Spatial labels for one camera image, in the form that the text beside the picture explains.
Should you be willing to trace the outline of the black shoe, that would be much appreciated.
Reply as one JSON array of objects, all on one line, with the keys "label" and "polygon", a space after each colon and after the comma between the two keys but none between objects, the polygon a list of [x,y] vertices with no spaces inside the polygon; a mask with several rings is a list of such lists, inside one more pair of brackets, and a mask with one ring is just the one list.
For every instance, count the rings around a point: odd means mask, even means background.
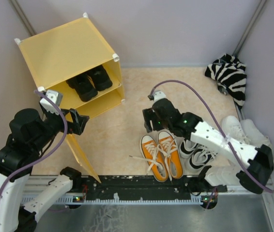
[{"label": "black shoe", "polygon": [[98,91],[104,91],[113,85],[107,71],[102,65],[88,70],[87,75],[91,78]]},{"label": "black shoe", "polygon": [[66,83],[70,88],[76,91],[79,98],[83,102],[90,101],[98,94],[98,91],[94,88],[88,76],[84,73],[81,73],[75,77],[66,80]]}]

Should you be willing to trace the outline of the yellow cabinet door panel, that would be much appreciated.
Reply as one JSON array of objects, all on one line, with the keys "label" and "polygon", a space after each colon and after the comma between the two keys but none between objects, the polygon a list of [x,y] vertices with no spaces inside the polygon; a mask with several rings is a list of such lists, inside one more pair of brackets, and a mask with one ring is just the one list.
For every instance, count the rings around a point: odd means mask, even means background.
[{"label": "yellow cabinet door panel", "polygon": [[82,150],[75,136],[73,134],[68,134],[66,135],[65,140],[68,146],[70,147],[78,164],[87,172],[88,175],[92,176],[96,181],[101,183],[98,174],[94,170],[93,166],[91,165],[90,161],[88,160],[85,152]]}]

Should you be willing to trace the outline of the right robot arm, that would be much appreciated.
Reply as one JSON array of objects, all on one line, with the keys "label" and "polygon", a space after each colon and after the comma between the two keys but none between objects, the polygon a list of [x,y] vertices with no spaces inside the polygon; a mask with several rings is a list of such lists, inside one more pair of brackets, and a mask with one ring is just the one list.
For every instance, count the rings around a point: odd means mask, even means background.
[{"label": "right robot arm", "polygon": [[255,147],[228,138],[201,117],[191,112],[180,113],[166,98],[156,101],[142,113],[147,132],[167,129],[177,137],[203,145],[240,166],[236,177],[246,190],[255,194],[274,192],[266,186],[274,170],[270,147]]}]

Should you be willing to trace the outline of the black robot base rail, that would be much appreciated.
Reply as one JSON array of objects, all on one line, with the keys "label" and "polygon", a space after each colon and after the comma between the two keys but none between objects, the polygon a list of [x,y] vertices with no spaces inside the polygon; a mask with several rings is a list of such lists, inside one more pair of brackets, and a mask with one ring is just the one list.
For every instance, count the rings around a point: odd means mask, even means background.
[{"label": "black robot base rail", "polygon": [[99,183],[84,176],[77,187],[62,195],[55,203],[71,209],[81,205],[164,205],[191,204],[213,209],[218,194],[227,187],[213,187],[198,176],[183,176],[172,181],[158,182],[151,175],[102,175]]}]

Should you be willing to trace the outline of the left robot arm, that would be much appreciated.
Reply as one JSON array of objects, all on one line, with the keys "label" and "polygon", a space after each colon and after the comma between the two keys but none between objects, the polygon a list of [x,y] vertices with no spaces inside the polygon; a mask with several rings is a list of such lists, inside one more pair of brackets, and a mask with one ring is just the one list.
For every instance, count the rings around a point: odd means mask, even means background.
[{"label": "left robot arm", "polygon": [[83,186],[81,172],[66,167],[47,188],[32,201],[21,204],[23,190],[32,168],[14,171],[37,161],[49,148],[59,132],[81,135],[89,116],[81,116],[75,109],[63,110],[71,122],[63,122],[60,115],[47,113],[42,120],[37,110],[19,111],[10,122],[11,134],[0,150],[0,232],[32,232],[42,215],[65,193],[79,191]]}]

